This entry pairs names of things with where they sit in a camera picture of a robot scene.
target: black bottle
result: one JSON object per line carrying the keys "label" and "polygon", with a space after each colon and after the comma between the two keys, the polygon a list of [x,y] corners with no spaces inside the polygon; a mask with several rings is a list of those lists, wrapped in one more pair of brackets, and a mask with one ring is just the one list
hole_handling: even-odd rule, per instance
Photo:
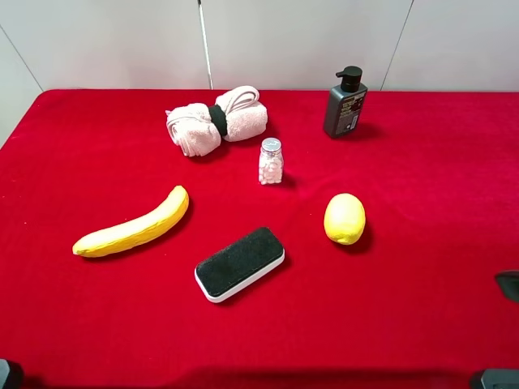
{"label": "black bottle", "polygon": [[348,134],[357,126],[367,93],[366,85],[360,82],[360,67],[347,66],[335,75],[342,77],[342,82],[330,90],[324,119],[324,130],[332,138]]}

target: small glass jar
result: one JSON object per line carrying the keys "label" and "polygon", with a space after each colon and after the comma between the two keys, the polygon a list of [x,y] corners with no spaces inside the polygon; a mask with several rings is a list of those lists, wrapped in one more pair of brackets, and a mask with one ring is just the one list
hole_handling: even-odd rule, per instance
{"label": "small glass jar", "polygon": [[283,176],[283,155],[279,139],[266,138],[261,143],[259,162],[259,182],[262,185],[279,184]]}

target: towel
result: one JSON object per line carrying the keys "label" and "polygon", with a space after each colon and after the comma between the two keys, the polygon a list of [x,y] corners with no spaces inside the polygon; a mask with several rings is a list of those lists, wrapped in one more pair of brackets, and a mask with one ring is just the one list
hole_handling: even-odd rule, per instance
{"label": "towel", "polygon": [[194,103],[165,111],[173,142],[185,156],[205,156],[229,142],[249,139],[267,128],[267,109],[253,87],[238,87],[217,97],[216,105]]}

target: jar lid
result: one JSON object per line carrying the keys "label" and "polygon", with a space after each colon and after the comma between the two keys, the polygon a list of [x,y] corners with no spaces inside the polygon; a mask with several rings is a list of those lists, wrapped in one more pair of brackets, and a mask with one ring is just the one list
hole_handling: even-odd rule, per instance
{"label": "jar lid", "polygon": [[263,148],[266,152],[277,152],[281,149],[281,142],[276,138],[266,138],[261,143],[261,148]]}

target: banana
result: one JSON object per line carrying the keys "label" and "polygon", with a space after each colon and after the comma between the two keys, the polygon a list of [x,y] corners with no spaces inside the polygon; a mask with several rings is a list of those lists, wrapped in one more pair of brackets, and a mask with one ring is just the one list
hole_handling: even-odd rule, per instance
{"label": "banana", "polygon": [[182,186],[175,186],[169,196],[148,214],[101,229],[79,239],[72,252],[83,257],[102,257],[142,245],[165,233],[186,213],[189,196]]}

